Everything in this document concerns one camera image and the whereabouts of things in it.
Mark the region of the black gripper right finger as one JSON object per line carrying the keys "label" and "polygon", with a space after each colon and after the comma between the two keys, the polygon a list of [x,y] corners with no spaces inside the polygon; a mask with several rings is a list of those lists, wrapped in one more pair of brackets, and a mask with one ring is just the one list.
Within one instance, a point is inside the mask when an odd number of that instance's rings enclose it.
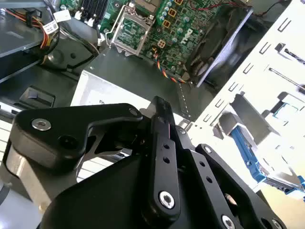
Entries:
{"label": "black gripper right finger", "polygon": [[194,147],[176,127],[178,159],[196,226],[203,229],[284,229],[283,221],[208,145]]}

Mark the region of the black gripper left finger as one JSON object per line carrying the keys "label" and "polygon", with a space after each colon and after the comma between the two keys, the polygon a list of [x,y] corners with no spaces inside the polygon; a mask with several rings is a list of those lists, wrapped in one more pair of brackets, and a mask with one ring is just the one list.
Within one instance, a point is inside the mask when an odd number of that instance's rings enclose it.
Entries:
{"label": "black gripper left finger", "polygon": [[174,156],[170,104],[153,98],[143,115],[126,103],[31,109],[12,123],[4,166],[43,215],[63,191],[130,156]]}

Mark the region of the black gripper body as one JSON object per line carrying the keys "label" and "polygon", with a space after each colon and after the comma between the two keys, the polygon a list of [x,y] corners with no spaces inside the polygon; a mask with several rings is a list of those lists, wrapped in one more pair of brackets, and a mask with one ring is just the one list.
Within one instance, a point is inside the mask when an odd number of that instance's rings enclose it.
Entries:
{"label": "black gripper body", "polygon": [[215,217],[174,156],[130,156],[60,193],[42,229],[214,229]]}

